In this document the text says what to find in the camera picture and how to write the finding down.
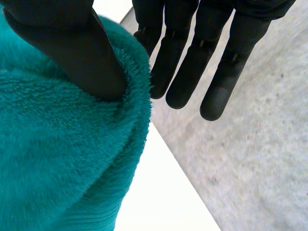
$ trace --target white surface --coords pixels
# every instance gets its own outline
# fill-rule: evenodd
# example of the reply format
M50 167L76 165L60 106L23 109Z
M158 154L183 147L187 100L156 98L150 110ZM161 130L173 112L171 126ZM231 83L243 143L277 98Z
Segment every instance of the white surface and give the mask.
M154 125L115 231L220 231Z
M120 23L133 7L131 0L95 0L93 8L97 14Z

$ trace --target gray concrete floor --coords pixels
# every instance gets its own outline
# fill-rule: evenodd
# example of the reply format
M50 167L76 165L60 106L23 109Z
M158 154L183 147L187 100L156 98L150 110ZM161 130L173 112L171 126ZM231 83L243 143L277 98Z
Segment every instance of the gray concrete floor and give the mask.
M271 24L220 120L203 120L199 106L231 21L188 105L154 101L153 123L222 231L308 230L307 12L298 0ZM123 25L137 30L133 11Z

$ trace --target teal plush material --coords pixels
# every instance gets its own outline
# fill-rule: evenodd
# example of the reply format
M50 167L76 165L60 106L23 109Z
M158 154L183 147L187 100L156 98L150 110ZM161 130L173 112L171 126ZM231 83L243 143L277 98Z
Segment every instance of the teal plush material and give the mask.
M0 231L114 229L148 133L149 65L101 20L128 78L113 103L80 90L0 14Z

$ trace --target fingers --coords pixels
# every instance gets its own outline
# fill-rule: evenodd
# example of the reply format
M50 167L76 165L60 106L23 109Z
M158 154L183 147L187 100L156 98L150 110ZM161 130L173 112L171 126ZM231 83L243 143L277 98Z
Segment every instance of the fingers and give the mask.
M166 0L165 37L152 69L151 97L164 96L179 63L187 42L191 20L198 7L198 0Z
M251 51L269 25L259 18L235 13L227 47L200 107L204 119L220 118Z
M138 31L136 39L151 56L162 33L165 0L133 0Z
M201 0L192 45L166 94L166 102L170 107L180 109L187 104L216 49L232 10L231 6L221 2L215 4Z

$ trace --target black glove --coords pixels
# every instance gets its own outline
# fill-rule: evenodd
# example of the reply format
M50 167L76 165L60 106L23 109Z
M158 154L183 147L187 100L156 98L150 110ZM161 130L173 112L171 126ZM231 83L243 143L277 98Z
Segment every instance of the black glove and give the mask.
M180 109L186 105L215 51L224 25L233 9L236 9L228 44L200 107L204 119L218 119L254 46L265 35L270 22L283 17L294 2L133 0L139 24L134 36L149 55L159 41L165 8L167 30L152 69L151 97L159 99L168 89L187 42L192 16L198 9L192 44L166 94L166 102L170 107Z
M125 73L93 0L0 0L11 28L55 61L81 89L105 100L125 92Z

